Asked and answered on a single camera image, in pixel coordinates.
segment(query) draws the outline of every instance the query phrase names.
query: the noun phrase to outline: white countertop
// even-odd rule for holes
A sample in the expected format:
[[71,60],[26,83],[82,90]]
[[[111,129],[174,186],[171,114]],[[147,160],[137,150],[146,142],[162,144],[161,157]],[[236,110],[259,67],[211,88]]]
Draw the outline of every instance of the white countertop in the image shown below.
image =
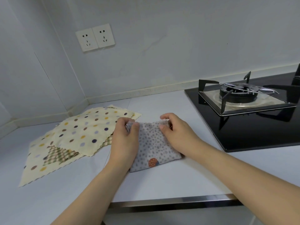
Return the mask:
[[[93,104],[113,104],[142,113],[139,122],[159,120],[174,112],[207,143],[221,149],[184,91]],[[56,123],[19,128],[0,140],[1,224],[50,224],[88,185],[107,162],[110,146],[83,157],[24,187],[17,188],[29,143]],[[233,152],[231,155],[300,186],[300,146]],[[113,202],[231,193],[217,178],[189,158],[130,173]]]

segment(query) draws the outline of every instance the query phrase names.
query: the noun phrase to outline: burner cap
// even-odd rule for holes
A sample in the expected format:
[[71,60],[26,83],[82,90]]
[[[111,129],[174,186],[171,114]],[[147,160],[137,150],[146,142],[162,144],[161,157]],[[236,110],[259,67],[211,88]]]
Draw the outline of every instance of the burner cap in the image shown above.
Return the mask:
[[259,88],[245,83],[228,83],[221,85],[220,98],[222,99],[229,91],[233,92],[227,96],[226,101],[230,103],[250,103],[256,100]]

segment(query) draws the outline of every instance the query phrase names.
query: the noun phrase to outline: wall socket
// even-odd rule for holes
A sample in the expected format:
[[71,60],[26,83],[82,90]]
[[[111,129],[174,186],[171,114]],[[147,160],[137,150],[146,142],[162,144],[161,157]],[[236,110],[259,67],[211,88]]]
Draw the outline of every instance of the wall socket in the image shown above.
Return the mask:
[[93,27],[92,29],[99,48],[115,45],[110,24]]
[[75,34],[77,36],[82,51],[98,49],[97,41],[91,28],[77,31]]

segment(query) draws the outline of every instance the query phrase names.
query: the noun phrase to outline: right hand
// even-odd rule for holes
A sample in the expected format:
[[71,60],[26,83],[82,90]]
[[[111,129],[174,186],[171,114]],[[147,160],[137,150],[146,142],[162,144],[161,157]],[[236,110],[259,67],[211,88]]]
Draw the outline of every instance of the right hand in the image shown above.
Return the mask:
[[193,152],[197,149],[202,140],[185,121],[181,120],[174,113],[163,114],[160,118],[170,119],[173,125],[173,130],[168,128],[167,125],[159,126],[161,132],[168,139],[172,147],[183,155],[192,157]]

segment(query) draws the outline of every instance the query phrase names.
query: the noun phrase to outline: stainless steel drip tray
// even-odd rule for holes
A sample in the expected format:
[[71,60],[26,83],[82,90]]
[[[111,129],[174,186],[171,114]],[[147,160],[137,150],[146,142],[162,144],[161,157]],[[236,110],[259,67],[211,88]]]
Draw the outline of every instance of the stainless steel drip tray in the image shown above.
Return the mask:
[[[210,100],[215,103],[219,108],[221,108],[222,100],[220,98],[220,90],[212,90],[212,91],[205,91],[203,92]],[[258,93],[257,98],[253,102],[249,103],[231,103],[227,102],[225,106],[226,111],[234,111],[234,110],[241,110],[247,108],[254,108],[254,107],[265,107],[265,106],[272,106],[272,105],[279,105],[285,104],[286,102],[281,101],[275,97],[272,97],[268,94]]]

